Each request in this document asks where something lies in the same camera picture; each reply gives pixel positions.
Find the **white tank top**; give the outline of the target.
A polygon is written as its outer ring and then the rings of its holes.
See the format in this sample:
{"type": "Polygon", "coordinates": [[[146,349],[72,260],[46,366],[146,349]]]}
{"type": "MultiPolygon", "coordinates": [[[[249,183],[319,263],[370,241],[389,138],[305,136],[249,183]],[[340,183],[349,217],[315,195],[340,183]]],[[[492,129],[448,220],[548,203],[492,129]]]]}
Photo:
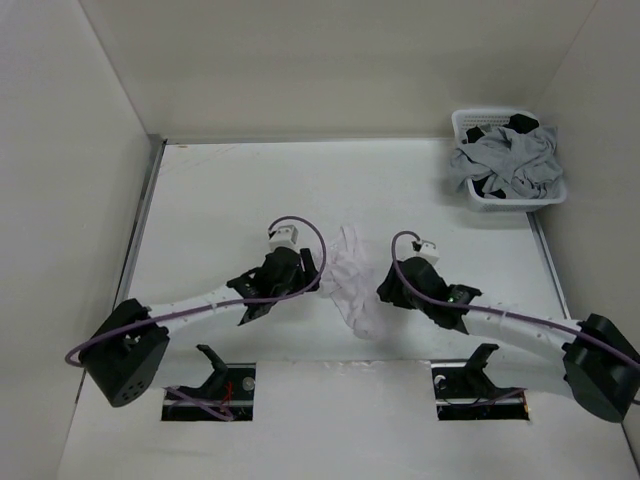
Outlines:
{"type": "Polygon", "coordinates": [[[342,225],[327,246],[320,294],[330,298],[355,337],[380,341],[389,333],[375,295],[374,268],[358,229],[342,225]]]}

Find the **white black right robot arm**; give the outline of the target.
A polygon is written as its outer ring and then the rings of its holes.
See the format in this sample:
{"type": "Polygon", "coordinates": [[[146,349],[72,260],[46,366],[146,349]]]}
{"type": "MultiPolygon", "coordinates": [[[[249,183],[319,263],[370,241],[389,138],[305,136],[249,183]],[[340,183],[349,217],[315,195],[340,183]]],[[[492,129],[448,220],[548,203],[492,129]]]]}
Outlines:
{"type": "Polygon", "coordinates": [[[639,354],[604,316],[530,318],[488,304],[475,287],[446,283],[419,256],[392,265],[377,295],[383,303],[423,313],[445,330],[483,338],[462,366],[443,374],[436,389],[441,399],[482,403],[519,389],[541,391],[620,423],[639,392],[639,354]]]}

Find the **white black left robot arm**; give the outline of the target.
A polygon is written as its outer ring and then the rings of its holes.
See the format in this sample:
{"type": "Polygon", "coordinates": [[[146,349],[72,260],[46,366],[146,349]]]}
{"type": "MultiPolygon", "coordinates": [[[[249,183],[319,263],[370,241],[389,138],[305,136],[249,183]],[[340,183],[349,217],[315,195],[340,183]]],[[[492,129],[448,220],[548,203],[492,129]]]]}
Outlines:
{"type": "Polygon", "coordinates": [[[127,299],[66,361],[84,369],[111,406],[126,406],[151,387],[176,334],[215,317],[239,326],[264,317],[277,303],[317,290],[326,260],[325,249],[315,263],[308,248],[280,246],[261,266],[207,294],[154,307],[127,299]]]}

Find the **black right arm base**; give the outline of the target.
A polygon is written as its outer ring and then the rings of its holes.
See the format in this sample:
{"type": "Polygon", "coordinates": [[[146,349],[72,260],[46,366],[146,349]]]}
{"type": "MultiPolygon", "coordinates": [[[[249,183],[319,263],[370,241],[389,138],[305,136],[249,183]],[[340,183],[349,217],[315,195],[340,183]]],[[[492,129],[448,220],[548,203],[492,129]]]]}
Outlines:
{"type": "Polygon", "coordinates": [[[529,420],[524,389],[497,387],[486,375],[488,360],[498,349],[484,343],[469,359],[431,364],[440,421],[529,420]]]}

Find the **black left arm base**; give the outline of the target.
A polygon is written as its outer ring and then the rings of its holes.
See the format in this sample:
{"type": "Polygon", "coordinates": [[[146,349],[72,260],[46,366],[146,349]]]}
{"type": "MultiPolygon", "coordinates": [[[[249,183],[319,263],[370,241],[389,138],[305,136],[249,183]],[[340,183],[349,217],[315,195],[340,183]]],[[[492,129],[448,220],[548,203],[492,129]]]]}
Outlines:
{"type": "Polygon", "coordinates": [[[207,377],[195,386],[179,385],[180,394],[165,392],[165,422],[249,422],[253,420],[257,365],[226,363],[205,344],[196,346],[208,360],[207,377]]]}

